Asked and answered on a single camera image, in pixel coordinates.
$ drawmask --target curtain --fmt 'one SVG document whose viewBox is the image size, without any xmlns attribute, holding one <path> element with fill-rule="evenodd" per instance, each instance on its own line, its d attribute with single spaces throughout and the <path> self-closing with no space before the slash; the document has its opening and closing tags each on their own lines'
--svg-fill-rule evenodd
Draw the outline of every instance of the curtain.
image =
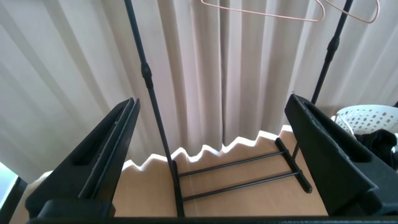
<svg viewBox="0 0 398 224">
<path fill-rule="evenodd" d="M 239 9 L 320 17 L 313 0 L 206 0 Z M 336 0 L 339 7 L 345 1 Z M 237 136 L 278 133 L 292 92 L 311 98 L 340 12 L 319 23 L 219 10 L 199 0 L 133 0 L 173 152 L 220 150 Z M 370 19 L 375 2 L 354 1 Z M 348 18 L 317 106 L 393 105 L 398 94 L 398 1 L 370 25 Z M 164 155 L 122 0 L 0 1 L 0 161 L 32 182 L 62 162 L 120 101 L 140 98 L 126 159 Z"/>
</svg>

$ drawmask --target white plastic basket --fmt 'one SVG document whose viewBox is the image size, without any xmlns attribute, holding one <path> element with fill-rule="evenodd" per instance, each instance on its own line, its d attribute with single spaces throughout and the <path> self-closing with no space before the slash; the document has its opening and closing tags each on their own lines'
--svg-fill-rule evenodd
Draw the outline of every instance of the white plastic basket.
<svg viewBox="0 0 398 224">
<path fill-rule="evenodd" d="M 398 108 L 357 105 L 339 110 L 335 122 L 351 134 L 369 134 L 378 129 L 398 133 Z"/>
</svg>

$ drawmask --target brown floor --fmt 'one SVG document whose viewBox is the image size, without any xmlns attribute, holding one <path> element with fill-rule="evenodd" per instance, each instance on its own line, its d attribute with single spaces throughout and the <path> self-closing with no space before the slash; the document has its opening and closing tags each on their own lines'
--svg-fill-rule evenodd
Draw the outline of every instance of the brown floor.
<svg viewBox="0 0 398 224">
<path fill-rule="evenodd" d="M 282 131 L 279 136 L 292 152 L 295 145 L 294 135 L 289 131 Z M 259 136 L 254 146 L 238 143 L 228 153 L 221 151 L 217 156 L 204 150 L 197 162 L 191 162 L 184 153 L 179 153 L 175 156 L 175 160 L 178 172 L 181 173 L 276 151 L 273 140 Z M 301 152 L 297 156 L 297 164 L 313 187 L 311 194 L 303 191 L 295 177 L 287 177 L 185 202 L 185 215 L 187 217 L 327 215 Z M 284 158 L 274 156 L 182 177 L 180 185 L 182 195 L 185 197 L 288 172 L 290 169 Z M 39 183 L 40 181 L 28 186 L 11 223 L 24 223 L 28 219 L 24 200 Z M 155 157 L 148 160 L 141 169 L 135 165 L 125 168 L 113 203 L 116 207 L 115 215 L 118 217 L 176 217 L 174 190 L 167 163 Z"/>
</svg>

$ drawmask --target black cloth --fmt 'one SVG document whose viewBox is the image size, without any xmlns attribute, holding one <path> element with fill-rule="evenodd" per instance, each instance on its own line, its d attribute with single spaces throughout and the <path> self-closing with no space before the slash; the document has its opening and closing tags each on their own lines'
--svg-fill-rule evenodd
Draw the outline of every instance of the black cloth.
<svg viewBox="0 0 398 224">
<path fill-rule="evenodd" d="M 380 129 L 370 134 L 355 134 L 355 137 L 391 168 L 398 169 L 398 152 L 392 153 L 391 151 L 391 148 L 397 145 L 397 138 L 394 134 Z"/>
</svg>

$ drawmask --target copper wire hanger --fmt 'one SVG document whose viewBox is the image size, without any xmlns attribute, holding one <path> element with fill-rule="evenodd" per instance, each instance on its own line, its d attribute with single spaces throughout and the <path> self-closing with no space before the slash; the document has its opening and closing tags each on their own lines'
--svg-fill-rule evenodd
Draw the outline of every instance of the copper wire hanger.
<svg viewBox="0 0 398 224">
<path fill-rule="evenodd" d="M 276 18 L 283 18 L 283 19 L 292 19 L 292 20 L 296 20 L 296 21 L 307 21 L 307 22 L 320 22 L 323 20 L 323 18 L 325 18 L 325 8 L 323 7 L 323 4 L 320 2 L 320 0 L 315 0 L 322 8 L 322 17 L 320 19 L 305 19 L 305 18 L 298 18 L 298 17 L 290 17 L 290 16 L 280 16 L 280 15 L 275 15 L 275 14 L 268 14 L 265 12 L 254 12 L 254 11 L 248 11 L 248 10 L 244 10 L 244 9 L 233 9 L 230 7 L 224 7 L 224 6 L 217 6 L 215 4 L 210 4 L 207 2 L 204 2 L 204 0 L 201 0 L 201 2 L 205 5 L 208 6 L 213 6 L 213 7 L 217 7 L 220 9 L 227 9 L 230 11 L 236 11 L 236 12 L 248 12 L 251 14 L 257 14 L 257 15 L 262 15 L 262 16 L 271 16 L 271 17 L 276 17 Z"/>
<path fill-rule="evenodd" d="M 380 13 L 380 0 L 376 0 L 377 10 L 376 10 L 376 14 L 374 15 L 374 17 L 373 17 L 373 19 L 372 19 L 371 21 L 366 21 L 366 20 L 364 20 L 364 19 L 362 19 L 362 18 L 360 18 L 360 17 L 358 17 L 358 16 L 354 16 L 354 15 L 352 15 L 351 13 L 348 13 L 348 12 L 346 12 L 346 11 L 340 9 L 340 8 L 337 7 L 335 4 L 331 3 L 329 0 L 325 0 L 325 1 L 326 1 L 329 5 L 335 7 L 337 10 L 341 11 L 342 13 L 347 14 L 348 16 L 351 16 L 351 17 L 353 17 L 353 18 L 355 18 L 355 19 L 357 19 L 357 20 L 359 20 L 359 21 L 365 22 L 365 23 L 367 23 L 367 24 L 371 24 L 372 22 L 374 22 L 374 21 L 377 19 L 377 17 L 379 16 L 379 13 Z"/>
</svg>

